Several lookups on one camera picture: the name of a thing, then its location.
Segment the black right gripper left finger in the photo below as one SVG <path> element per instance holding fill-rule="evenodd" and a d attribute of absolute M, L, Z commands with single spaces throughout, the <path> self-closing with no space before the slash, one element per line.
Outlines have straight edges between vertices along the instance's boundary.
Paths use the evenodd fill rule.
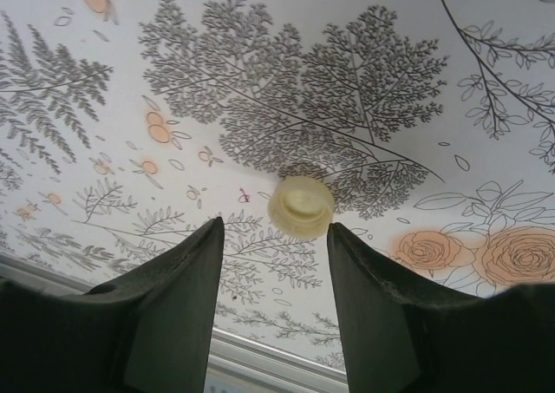
<path fill-rule="evenodd" d="M 118 278 L 56 296 L 1 281 L 4 392 L 201 392 L 224 223 Z"/>

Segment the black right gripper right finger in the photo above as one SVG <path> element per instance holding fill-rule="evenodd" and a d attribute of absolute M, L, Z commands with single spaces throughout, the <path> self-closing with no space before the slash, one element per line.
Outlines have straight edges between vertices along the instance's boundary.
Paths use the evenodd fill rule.
<path fill-rule="evenodd" d="M 350 391 L 553 391 L 553 285 L 467 295 L 339 223 L 329 227 L 327 250 Z"/>

